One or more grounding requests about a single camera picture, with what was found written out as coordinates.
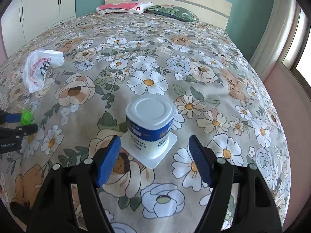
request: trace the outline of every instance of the green object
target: green object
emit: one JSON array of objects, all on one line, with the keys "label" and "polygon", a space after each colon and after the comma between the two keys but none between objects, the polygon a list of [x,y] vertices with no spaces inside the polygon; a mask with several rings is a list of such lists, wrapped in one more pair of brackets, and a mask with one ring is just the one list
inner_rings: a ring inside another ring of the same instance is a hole
[{"label": "green object", "polygon": [[172,17],[183,22],[193,22],[199,20],[198,17],[191,11],[174,5],[155,5],[147,8],[146,10],[162,16]]},{"label": "green object", "polygon": [[21,113],[21,125],[28,125],[31,124],[33,120],[32,113],[27,109],[24,109]]}]

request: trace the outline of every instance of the pillow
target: pillow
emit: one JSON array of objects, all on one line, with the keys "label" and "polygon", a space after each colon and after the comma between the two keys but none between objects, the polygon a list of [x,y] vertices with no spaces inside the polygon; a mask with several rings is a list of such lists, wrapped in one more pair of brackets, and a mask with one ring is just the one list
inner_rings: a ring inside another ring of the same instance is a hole
[{"label": "pillow", "polygon": [[198,17],[191,11],[174,5],[155,5],[147,8],[146,10],[155,14],[172,17],[183,22],[193,22],[199,20]]},{"label": "pillow", "polygon": [[153,6],[152,2],[121,2],[121,3],[108,3],[97,7],[99,14],[106,13],[137,13],[141,14],[145,8]]}]

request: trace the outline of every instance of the screw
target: screw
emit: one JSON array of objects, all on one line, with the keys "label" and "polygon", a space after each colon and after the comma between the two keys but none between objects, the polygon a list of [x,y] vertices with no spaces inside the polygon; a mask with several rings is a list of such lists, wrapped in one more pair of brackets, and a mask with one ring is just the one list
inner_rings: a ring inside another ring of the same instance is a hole
[{"label": "screw", "polygon": [[53,170],[57,170],[60,168],[60,164],[55,164],[52,166]]},{"label": "screw", "polygon": [[219,164],[225,164],[226,163],[226,160],[224,158],[217,158],[217,162]]},{"label": "screw", "polygon": [[93,159],[91,159],[91,158],[86,158],[86,159],[84,160],[84,163],[85,163],[86,165],[92,164],[92,162],[93,162]]},{"label": "screw", "polygon": [[256,170],[257,166],[255,164],[251,163],[251,164],[249,164],[249,168],[252,170]]}]

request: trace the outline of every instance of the blue label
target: blue label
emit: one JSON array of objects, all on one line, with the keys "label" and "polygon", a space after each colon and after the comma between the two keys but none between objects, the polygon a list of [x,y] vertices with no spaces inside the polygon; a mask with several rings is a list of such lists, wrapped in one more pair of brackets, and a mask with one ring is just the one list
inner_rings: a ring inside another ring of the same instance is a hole
[{"label": "blue label", "polygon": [[133,134],[135,134],[135,136],[139,137],[142,140],[149,141],[149,142],[158,141],[161,138],[165,137],[170,131],[173,121],[174,119],[172,119],[167,125],[165,125],[164,127],[158,130],[147,130],[147,129],[144,129],[138,126],[136,123],[131,121],[128,117],[126,117],[128,129]]}]

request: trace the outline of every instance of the white wardrobe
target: white wardrobe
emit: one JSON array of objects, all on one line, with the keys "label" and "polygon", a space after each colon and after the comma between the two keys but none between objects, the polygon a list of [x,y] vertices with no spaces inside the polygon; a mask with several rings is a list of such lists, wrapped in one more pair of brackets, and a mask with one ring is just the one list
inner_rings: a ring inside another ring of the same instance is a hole
[{"label": "white wardrobe", "polygon": [[13,0],[1,18],[7,56],[46,30],[76,18],[76,0]]}]

